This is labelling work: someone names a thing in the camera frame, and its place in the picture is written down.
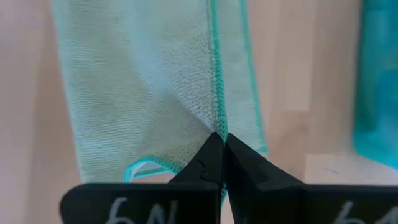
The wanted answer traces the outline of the green microfiber towel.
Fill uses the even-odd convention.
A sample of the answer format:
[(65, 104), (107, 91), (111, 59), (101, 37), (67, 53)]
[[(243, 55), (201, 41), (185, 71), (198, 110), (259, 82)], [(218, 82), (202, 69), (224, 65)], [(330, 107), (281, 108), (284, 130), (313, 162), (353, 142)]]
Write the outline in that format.
[(83, 182), (180, 172), (208, 136), (266, 152), (245, 0), (52, 0)]

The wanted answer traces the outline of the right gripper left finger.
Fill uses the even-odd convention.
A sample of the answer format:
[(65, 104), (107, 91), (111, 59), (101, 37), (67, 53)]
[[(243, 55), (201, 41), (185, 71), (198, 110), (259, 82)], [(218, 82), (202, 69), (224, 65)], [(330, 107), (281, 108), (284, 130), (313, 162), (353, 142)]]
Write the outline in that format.
[(166, 184), (81, 184), (60, 201), (63, 224), (220, 224), (222, 138), (212, 133)]

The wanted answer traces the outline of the teal translucent plastic bin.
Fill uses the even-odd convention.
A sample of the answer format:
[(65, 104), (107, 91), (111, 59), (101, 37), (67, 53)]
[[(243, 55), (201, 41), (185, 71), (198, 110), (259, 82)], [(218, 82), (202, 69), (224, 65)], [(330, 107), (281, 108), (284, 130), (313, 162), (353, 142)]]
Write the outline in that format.
[(398, 170), (398, 0), (363, 0), (353, 144)]

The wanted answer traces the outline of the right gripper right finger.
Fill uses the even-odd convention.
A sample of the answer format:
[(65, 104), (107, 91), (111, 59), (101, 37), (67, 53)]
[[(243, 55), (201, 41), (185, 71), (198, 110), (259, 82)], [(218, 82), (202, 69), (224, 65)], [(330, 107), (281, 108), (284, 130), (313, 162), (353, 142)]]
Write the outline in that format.
[(305, 184), (229, 134), (235, 224), (398, 224), (398, 186)]

